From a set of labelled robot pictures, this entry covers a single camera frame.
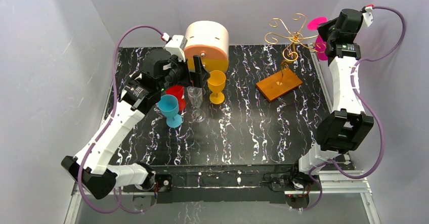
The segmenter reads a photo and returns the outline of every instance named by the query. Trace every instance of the yellow goblet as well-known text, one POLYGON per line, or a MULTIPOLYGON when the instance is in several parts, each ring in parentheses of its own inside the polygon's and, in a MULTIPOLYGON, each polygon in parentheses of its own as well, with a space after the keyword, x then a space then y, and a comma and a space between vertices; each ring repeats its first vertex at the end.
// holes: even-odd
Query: yellow goblet
POLYGON ((212 91, 210 94, 210 102, 221 104, 225 100, 225 95, 222 90, 225 88, 227 77, 222 71, 211 71, 210 78, 207 80, 208 89, 212 91))

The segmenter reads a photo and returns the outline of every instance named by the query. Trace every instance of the clear wine glass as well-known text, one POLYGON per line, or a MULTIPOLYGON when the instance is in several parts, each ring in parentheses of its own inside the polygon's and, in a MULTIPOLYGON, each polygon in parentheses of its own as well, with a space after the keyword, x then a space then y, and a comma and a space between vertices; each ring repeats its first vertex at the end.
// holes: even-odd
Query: clear wine glass
POLYGON ((196 122, 202 122, 205 119, 205 112, 200 109, 202 104, 202 89, 198 87, 189 86, 187 88, 188 98, 191 104, 196 108, 192 112, 192 119, 196 122))

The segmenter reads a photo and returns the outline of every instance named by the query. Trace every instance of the black marble table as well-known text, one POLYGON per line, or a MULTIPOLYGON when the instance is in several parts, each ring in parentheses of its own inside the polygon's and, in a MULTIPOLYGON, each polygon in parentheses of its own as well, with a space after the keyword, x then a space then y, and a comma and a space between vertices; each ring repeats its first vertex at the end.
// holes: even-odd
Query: black marble table
MULTIPOLYGON (((292 164, 315 143, 318 123, 328 107, 310 51, 297 47, 299 60, 290 65, 303 81, 297 89, 269 103, 255 84, 279 70, 283 45, 230 46, 225 101, 213 105, 203 89, 202 123, 192 122, 186 90, 184 122, 169 128, 154 106, 125 137, 110 164, 144 161, 150 165, 292 164)), ((116 80, 119 92, 125 77, 144 63, 155 48, 123 48, 116 80)), ((110 96, 106 114, 111 111, 110 96)))

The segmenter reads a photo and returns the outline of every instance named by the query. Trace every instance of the brown wooden block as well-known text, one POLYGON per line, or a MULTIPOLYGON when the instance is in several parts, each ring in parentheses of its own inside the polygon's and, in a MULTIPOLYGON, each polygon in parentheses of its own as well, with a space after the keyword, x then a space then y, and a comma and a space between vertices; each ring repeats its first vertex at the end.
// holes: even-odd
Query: brown wooden block
POLYGON ((297 88, 303 82, 290 69, 283 70, 283 73, 284 75, 279 71, 256 83, 256 87, 269 102, 297 88))

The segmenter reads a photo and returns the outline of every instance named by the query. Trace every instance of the gray wall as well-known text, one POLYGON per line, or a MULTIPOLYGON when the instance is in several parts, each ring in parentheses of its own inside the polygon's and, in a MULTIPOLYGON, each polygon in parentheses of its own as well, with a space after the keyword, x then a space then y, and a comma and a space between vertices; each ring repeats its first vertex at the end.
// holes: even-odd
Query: gray wall
MULTIPOLYGON (((379 169, 368 180, 383 223, 427 223, 429 7, 427 0, 340 0, 332 18, 343 8, 361 9, 369 3, 399 10, 408 30, 396 53, 360 67, 361 94, 380 116, 387 144, 379 169)), ((386 53, 400 36, 400 24, 395 14, 376 10, 372 26, 361 30, 356 39, 363 57, 386 53)), ((327 67, 325 78, 331 87, 327 67)), ((379 142, 378 128, 374 127, 360 148, 351 153, 358 168, 368 170, 374 164, 379 142)))
POLYGON ((0 0, 1 223, 63 223, 60 165, 99 126, 113 42, 91 0, 0 0))
MULTIPOLYGON (((151 24, 162 31, 184 34, 189 24, 213 20, 229 31, 230 44, 263 44, 271 31, 286 34, 284 29, 268 25, 272 18, 282 18, 291 30, 300 22, 295 13, 304 13, 309 21, 330 16, 338 0, 92 0, 107 30, 116 41, 130 27, 151 24)), ((315 35, 303 29, 304 35, 315 35)), ((153 31, 136 31, 123 42, 124 47, 161 46, 153 31)))

